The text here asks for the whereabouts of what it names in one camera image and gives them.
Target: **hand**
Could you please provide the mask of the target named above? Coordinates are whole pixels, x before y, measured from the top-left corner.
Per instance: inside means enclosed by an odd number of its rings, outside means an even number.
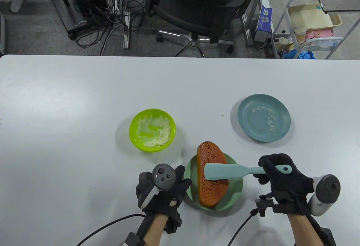
[[[288,164],[292,172],[288,175],[281,173],[275,168],[276,165]],[[300,173],[292,159],[286,154],[271,154],[262,156],[258,162],[266,172],[266,175],[254,175],[260,184],[270,181],[271,192],[278,205],[273,206],[275,213],[285,214],[309,214],[306,202],[308,193],[313,193],[313,179]]]
[[[169,220],[166,223],[166,231],[172,233],[176,231],[178,226],[181,226],[182,220],[180,214],[177,212],[177,208],[182,203],[186,190],[192,184],[190,179],[184,179],[185,167],[179,165],[175,169],[176,183],[168,191],[160,191],[158,195],[155,195],[149,204],[142,210],[146,215],[149,214],[163,214],[169,216]],[[149,187],[153,187],[151,182],[151,173],[145,174],[146,180],[139,181],[136,187],[136,196],[139,198],[141,193],[149,191]]]

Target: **teal plate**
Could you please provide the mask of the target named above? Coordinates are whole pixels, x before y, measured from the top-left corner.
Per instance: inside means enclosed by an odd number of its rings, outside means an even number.
[[[238,121],[245,133],[262,142],[280,140],[291,124],[289,111],[283,103],[266,94],[246,97],[239,105]]]

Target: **toasted bread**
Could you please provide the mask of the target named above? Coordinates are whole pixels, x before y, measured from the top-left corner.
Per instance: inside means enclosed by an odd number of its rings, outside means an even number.
[[[206,180],[204,168],[207,163],[227,164],[220,148],[209,141],[203,142],[197,148],[197,168],[199,202],[204,207],[212,207],[225,195],[229,181],[227,179]]]

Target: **light blue spatula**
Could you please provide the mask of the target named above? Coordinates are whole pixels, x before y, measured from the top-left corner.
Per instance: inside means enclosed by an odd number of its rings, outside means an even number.
[[[291,166],[287,164],[275,167],[284,174],[292,172]],[[265,170],[262,167],[246,167],[239,164],[206,164],[204,173],[205,179],[217,180],[242,178],[247,174],[265,174]]]

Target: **pink item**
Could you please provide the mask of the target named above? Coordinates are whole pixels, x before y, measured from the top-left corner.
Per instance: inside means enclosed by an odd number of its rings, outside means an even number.
[[[318,37],[331,37],[333,35],[334,34],[332,29],[314,30],[314,31],[308,31],[306,33],[306,39],[318,38]]]

